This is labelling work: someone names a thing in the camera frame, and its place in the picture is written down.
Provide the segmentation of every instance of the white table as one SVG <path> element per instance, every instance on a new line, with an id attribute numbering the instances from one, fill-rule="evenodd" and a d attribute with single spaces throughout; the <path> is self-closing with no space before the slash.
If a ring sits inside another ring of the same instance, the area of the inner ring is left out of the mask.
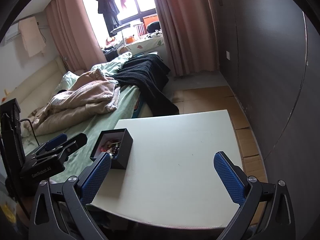
<path id="1" fill-rule="evenodd" d="M 224 151 L 242 168 L 227 110 L 119 120 L 133 138 L 126 170 L 110 170 L 92 204 L 171 228 L 225 227 L 239 208 L 213 167 Z"/>

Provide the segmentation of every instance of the pillow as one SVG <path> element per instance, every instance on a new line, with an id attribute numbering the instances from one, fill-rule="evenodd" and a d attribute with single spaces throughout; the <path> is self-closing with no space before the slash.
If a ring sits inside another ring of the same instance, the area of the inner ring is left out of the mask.
<path id="1" fill-rule="evenodd" d="M 77 81 L 78 78 L 79 78 L 79 76 L 77 76 L 76 74 L 73 74 L 70 71 L 65 73 L 64 76 L 62 77 L 59 85 L 56 87 L 56 89 L 52 93 L 50 99 L 52 99 L 53 96 L 55 96 L 62 89 L 69 90 L 73 86 L 73 84 Z"/>
<path id="2" fill-rule="evenodd" d="M 132 58 L 132 53 L 126 52 L 110 62 L 94 65 L 91 68 L 91 71 L 100 68 L 106 76 L 110 77 L 117 74 L 118 70 L 122 69 L 124 63 L 126 63 L 130 58 Z"/>

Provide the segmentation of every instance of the floor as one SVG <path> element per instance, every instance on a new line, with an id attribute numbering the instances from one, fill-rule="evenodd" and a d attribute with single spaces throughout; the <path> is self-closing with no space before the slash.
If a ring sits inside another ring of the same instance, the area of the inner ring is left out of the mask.
<path id="1" fill-rule="evenodd" d="M 250 125 L 220 73 L 210 75 L 201 73 L 170 80 L 165 93 L 179 108 L 180 114 L 227 109 L 235 130 L 244 172 L 248 176 L 257 177 L 260 182 L 267 182 L 263 162 Z M 259 221 L 263 207 L 264 203 L 261 203 L 252 224 Z"/>

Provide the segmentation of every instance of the open box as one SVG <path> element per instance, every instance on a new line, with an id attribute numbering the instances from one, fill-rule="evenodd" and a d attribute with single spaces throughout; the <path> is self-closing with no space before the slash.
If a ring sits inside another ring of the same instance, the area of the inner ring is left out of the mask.
<path id="1" fill-rule="evenodd" d="M 102 152 L 101 147 L 104 146 L 106 142 L 111 140 L 120 141 L 118 153 L 111 159 L 111 169 L 125 170 L 127 168 L 133 142 L 133 139 L 126 128 L 102 131 L 98 137 L 96 144 L 94 145 L 93 151 L 90 155 L 90 159 L 92 161 L 95 161 L 95 159 Z"/>

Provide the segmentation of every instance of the dark wardrobe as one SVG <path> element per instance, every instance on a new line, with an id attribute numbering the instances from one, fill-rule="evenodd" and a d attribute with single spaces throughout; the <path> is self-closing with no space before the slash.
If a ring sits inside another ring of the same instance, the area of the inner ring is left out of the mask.
<path id="1" fill-rule="evenodd" d="M 287 183 L 302 239 L 320 213 L 320 36 L 293 0 L 210 2 L 221 73 L 252 126 L 268 181 Z"/>

